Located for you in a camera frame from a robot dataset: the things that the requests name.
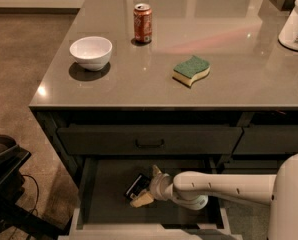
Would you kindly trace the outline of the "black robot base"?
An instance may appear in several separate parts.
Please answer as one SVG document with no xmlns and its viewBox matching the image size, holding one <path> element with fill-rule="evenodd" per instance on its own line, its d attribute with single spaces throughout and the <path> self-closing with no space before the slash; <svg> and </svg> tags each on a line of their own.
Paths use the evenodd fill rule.
<svg viewBox="0 0 298 240">
<path fill-rule="evenodd" d="M 19 169 L 30 156 L 12 137 L 0 135 L 0 233 L 14 226 L 36 239 L 48 236 L 56 240 L 69 233 L 70 222 L 61 229 L 16 204 L 24 193 L 24 177 Z"/>
</svg>

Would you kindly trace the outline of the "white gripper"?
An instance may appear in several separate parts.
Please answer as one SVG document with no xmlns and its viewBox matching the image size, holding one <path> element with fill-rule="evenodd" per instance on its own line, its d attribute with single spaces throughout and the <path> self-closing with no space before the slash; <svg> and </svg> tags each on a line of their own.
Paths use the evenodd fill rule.
<svg viewBox="0 0 298 240">
<path fill-rule="evenodd" d="M 148 205 L 154 201 L 154 198 L 159 201 L 167 201 L 173 198 L 173 178 L 162 173 L 157 165 L 152 166 L 153 179 L 151 180 L 149 189 L 143 190 L 138 196 L 134 197 L 130 205 L 134 208 Z"/>
</svg>

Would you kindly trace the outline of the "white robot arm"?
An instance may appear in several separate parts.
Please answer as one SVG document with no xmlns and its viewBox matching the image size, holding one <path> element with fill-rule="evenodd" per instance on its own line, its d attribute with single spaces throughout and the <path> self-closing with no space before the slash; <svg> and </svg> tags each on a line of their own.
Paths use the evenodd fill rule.
<svg viewBox="0 0 298 240">
<path fill-rule="evenodd" d="M 185 171 L 172 177 L 154 165 L 152 177 L 139 175 L 125 196 L 135 208 L 170 200 L 184 208 L 200 210 L 210 196 L 268 205 L 268 240 L 298 240 L 298 154 L 283 162 L 275 174 Z"/>
</svg>

